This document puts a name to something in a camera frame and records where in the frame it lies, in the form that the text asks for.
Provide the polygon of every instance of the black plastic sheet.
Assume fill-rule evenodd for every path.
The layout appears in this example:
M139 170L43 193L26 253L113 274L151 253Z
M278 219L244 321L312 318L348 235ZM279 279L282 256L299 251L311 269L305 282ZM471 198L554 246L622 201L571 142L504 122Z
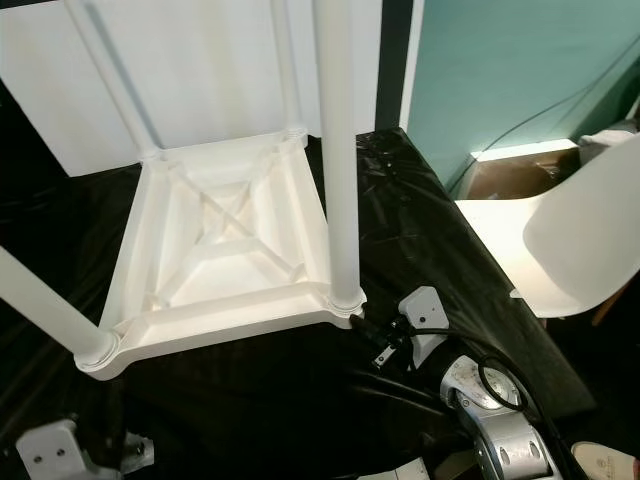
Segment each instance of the black plastic sheet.
M322 191L317 139L307 149ZM594 406L586 387L399 130L358 137L360 257L368 319L384 324L420 285L452 325L502 347L555 417ZM140 167L64 179L3 205L0 242L97 322ZM152 438L148 478L328 478L437 462L469 440L450 415L353 391L344 371L372 351L352 331L315 325L154 358L98 382L0 305L1 478L22 478L11 445L26 428L72 416L94 461L115 465L124 428Z

